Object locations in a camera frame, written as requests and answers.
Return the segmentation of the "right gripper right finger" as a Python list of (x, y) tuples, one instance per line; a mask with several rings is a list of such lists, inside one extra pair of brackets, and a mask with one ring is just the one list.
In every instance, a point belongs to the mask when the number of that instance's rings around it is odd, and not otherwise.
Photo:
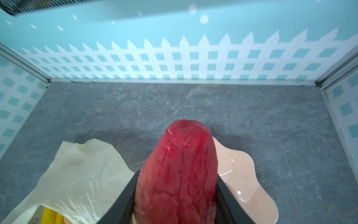
[(215, 224), (254, 224), (220, 176), (217, 177), (215, 203)]

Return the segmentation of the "deep yellow banana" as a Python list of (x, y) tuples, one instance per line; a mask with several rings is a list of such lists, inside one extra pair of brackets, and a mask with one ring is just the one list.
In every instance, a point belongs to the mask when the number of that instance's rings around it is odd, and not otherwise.
[(55, 224), (65, 224), (64, 217), (59, 213), (56, 214)]

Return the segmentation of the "translucent cream plastic bag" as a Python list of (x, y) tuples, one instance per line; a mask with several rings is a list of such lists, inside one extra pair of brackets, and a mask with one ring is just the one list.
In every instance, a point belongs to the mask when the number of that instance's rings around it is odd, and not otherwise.
[(44, 206), (73, 224), (96, 224), (133, 175), (109, 143), (97, 139), (84, 144), (64, 141), (35, 189), (3, 223), (28, 224)]

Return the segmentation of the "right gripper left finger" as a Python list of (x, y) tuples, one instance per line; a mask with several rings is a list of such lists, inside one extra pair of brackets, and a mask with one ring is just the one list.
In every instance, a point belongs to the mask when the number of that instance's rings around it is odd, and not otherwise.
[(135, 224), (134, 207), (135, 192), (140, 171), (125, 186), (111, 208), (98, 221), (98, 224)]

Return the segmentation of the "yellow-green banana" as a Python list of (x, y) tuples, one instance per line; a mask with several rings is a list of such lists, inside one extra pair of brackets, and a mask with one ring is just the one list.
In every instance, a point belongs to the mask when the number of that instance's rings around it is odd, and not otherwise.
[(57, 212), (44, 207), (41, 224), (55, 224)]

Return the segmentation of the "red peach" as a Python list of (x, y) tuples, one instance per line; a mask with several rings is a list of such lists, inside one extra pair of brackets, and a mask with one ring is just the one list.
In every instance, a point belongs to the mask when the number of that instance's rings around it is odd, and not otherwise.
[(218, 159), (210, 129), (177, 120), (140, 171), (135, 192), (139, 224), (213, 224)]

